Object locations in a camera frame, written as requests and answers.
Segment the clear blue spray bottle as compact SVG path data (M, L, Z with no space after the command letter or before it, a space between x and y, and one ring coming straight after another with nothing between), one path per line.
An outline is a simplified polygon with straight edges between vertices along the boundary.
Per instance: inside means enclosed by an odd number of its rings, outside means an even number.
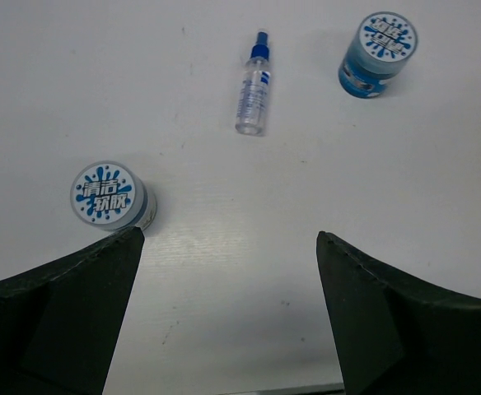
M244 76L236 111L236 131L247 136L261 136L268 113L271 82L270 45L267 31L257 32Z

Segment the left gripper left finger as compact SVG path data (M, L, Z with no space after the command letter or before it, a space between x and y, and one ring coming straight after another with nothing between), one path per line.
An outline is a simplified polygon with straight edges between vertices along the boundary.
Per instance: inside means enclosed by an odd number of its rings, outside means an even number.
M0 394L101 394L145 238L138 227L0 281Z

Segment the blue lidded round jar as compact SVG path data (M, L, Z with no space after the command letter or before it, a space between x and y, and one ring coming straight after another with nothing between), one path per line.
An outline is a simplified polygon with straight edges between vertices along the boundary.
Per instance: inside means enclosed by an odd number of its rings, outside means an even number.
M363 19L339 66L342 88L352 96L382 95L418 47L418 33L404 16L375 12Z

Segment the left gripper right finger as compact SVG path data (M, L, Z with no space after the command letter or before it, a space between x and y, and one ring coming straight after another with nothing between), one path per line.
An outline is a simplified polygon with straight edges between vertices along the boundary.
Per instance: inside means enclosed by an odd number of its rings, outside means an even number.
M348 394L481 394L481 299L320 232L320 279Z

